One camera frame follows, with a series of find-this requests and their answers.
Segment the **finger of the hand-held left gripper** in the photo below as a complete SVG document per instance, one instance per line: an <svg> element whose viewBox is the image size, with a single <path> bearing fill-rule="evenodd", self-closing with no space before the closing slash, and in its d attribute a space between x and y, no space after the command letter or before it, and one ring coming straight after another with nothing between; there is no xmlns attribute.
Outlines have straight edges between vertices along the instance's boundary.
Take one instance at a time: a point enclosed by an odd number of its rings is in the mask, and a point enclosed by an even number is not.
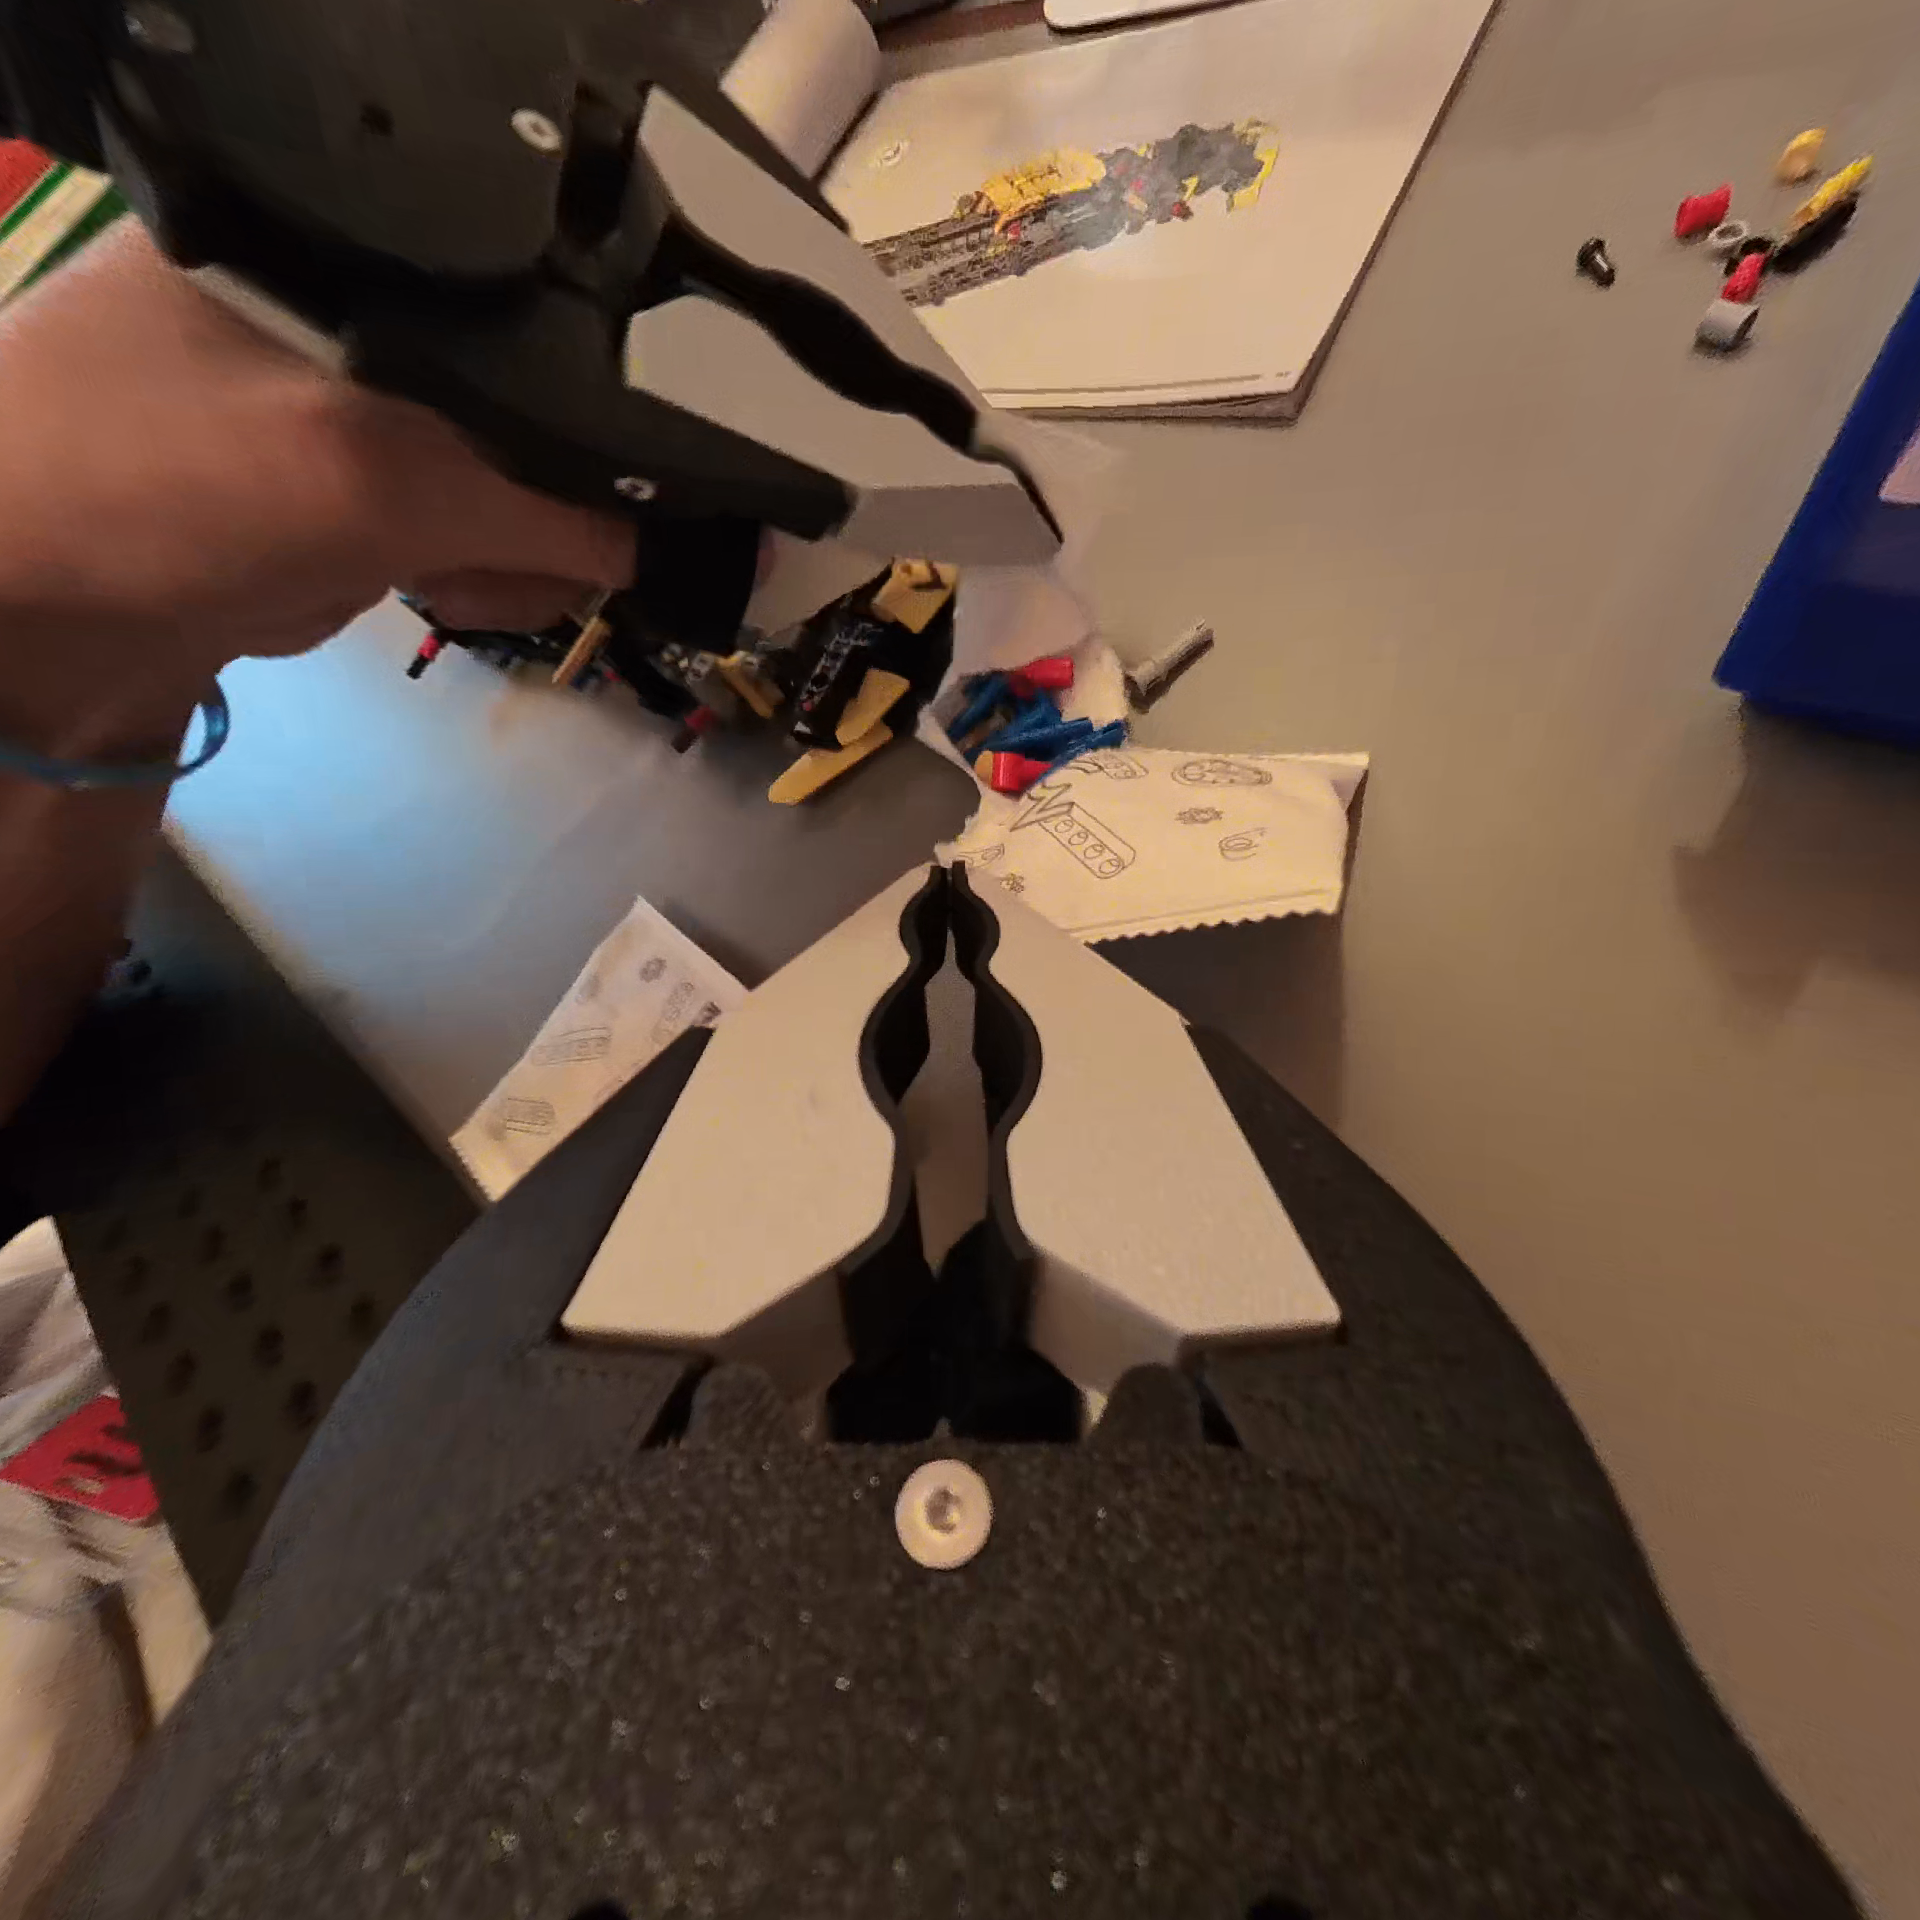
<svg viewBox="0 0 1920 1920"><path fill-rule="evenodd" d="M830 507L811 542L957 567L1037 567L1060 554L1058 530L1012 466L834 392L760 323L707 295L638 313L624 378L635 393L834 481L849 506Z"/></svg>
<svg viewBox="0 0 1920 1920"><path fill-rule="evenodd" d="M894 414L955 451L996 451L993 407L877 260L802 186L666 88L644 96L640 156L685 234L694 279L742 308L838 401Z"/></svg>

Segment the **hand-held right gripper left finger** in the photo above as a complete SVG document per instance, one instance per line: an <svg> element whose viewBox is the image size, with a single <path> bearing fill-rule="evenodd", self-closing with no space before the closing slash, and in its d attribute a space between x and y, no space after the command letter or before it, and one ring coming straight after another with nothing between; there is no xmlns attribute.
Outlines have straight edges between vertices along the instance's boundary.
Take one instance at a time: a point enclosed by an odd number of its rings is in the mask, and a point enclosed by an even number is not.
<svg viewBox="0 0 1920 1920"><path fill-rule="evenodd" d="M749 1367L832 1433L931 1292L901 1106L947 947L926 863L720 1017L561 1318L571 1358Z"/></svg>

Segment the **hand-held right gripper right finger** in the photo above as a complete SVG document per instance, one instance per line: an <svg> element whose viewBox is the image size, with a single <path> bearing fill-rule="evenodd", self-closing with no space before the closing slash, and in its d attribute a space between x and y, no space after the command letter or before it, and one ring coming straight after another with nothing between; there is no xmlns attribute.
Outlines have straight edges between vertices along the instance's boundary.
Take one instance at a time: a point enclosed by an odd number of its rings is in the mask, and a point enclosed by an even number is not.
<svg viewBox="0 0 1920 1920"><path fill-rule="evenodd" d="M1189 1023L998 887L949 871L988 1116L998 1332L1105 1410L1134 1369L1330 1339L1341 1311Z"/></svg>

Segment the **yellow black toy brick car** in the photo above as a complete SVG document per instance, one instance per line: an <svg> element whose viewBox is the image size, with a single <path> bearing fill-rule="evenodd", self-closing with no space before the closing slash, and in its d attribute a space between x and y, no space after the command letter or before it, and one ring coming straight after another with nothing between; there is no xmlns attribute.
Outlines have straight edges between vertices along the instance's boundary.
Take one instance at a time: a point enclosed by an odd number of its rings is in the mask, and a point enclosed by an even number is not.
<svg viewBox="0 0 1920 1920"><path fill-rule="evenodd" d="M957 567L898 560L779 631L714 646L666 639L635 593L601 593L540 631L459 631L404 598L422 625L404 679L466 657L507 681L620 695L680 756L724 734L776 737L788 769L768 800L802 804L914 728L954 659L961 584Z"/></svg>

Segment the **instruction booklet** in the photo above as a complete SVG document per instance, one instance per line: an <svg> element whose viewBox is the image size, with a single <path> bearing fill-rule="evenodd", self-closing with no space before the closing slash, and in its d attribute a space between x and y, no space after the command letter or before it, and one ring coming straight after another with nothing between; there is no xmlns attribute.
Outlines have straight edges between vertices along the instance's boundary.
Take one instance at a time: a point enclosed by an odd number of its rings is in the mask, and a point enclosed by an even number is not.
<svg viewBox="0 0 1920 1920"><path fill-rule="evenodd" d="M1493 22L1270 3L1092 34L694 6L737 106L931 336L1029 417L1294 417Z"/></svg>

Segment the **blue plastic bin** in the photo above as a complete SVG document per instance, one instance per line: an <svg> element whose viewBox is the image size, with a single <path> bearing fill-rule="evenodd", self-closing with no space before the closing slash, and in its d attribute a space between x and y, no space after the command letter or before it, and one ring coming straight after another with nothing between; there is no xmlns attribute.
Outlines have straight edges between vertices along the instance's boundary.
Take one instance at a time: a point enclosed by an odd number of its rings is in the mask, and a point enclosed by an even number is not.
<svg viewBox="0 0 1920 1920"><path fill-rule="evenodd" d="M1764 714L1916 752L1916 295L1816 470L1712 679Z"/></svg>

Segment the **grey desk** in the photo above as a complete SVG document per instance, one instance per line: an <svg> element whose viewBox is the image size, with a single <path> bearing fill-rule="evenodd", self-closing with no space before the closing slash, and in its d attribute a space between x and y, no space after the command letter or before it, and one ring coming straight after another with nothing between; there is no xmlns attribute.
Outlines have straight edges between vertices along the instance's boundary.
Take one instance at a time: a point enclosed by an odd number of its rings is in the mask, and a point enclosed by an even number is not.
<svg viewBox="0 0 1920 1920"><path fill-rule="evenodd" d="M1746 347L1699 353L1761 241ZM1216 634L1144 734L1371 759L1337 923L1113 960L1521 1324L1876 1916L1916 1916L1916 756L1712 667L1914 281L1916 6L1501 6L1294 424L1073 425L1120 466L1110 646Z"/></svg>

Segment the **person's left hand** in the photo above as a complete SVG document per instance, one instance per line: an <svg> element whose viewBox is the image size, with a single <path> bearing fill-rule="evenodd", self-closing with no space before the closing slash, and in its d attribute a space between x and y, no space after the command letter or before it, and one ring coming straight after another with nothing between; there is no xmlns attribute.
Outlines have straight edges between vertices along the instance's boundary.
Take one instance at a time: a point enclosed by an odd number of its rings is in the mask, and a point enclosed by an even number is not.
<svg viewBox="0 0 1920 1920"><path fill-rule="evenodd" d="M4 311L4 695L189 703L411 593L540 627L634 584L635 530L321 371L124 220Z"/></svg>

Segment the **grey axle connector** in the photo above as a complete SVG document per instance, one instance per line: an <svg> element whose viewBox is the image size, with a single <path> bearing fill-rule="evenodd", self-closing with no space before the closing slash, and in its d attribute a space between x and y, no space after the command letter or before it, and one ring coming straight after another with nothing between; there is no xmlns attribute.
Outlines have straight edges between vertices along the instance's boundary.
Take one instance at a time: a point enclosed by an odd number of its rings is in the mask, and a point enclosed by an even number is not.
<svg viewBox="0 0 1920 1920"><path fill-rule="evenodd" d="M1122 689L1132 714L1148 714L1158 705L1182 674L1190 672L1216 646L1214 627L1194 622L1174 640L1155 655L1122 667Z"/></svg>

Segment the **black perforated pad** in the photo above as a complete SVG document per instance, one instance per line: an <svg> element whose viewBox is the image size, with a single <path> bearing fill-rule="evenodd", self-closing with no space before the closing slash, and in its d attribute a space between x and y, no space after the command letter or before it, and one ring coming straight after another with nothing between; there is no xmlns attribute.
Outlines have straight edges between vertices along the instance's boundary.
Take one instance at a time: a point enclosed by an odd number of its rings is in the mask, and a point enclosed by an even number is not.
<svg viewBox="0 0 1920 1920"><path fill-rule="evenodd" d="M416 1131L184 870L56 1088L56 1223L208 1626L353 1372L475 1220Z"/></svg>

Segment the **grey wristband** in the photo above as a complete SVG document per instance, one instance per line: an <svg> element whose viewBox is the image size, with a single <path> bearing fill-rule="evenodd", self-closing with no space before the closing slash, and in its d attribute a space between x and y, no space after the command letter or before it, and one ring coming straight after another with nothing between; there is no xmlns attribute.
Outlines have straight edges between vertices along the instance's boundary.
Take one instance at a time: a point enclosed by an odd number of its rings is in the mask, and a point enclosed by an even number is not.
<svg viewBox="0 0 1920 1920"><path fill-rule="evenodd" d="M206 687L192 718L164 756L60 756L3 742L3 776L67 795L173 786L218 761L228 747L233 714L219 679Z"/></svg>

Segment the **person's white clothing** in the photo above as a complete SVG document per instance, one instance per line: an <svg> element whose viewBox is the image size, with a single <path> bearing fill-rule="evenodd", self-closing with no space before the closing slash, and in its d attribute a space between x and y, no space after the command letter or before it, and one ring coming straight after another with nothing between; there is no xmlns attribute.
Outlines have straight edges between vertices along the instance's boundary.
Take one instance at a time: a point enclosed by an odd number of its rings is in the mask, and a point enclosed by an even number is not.
<svg viewBox="0 0 1920 1920"><path fill-rule="evenodd" d="M43 1219L3 1254L3 1463L105 1391L105 1358ZM35 1912L206 1647L163 1518L129 1528L3 1483L4 1918Z"/></svg>

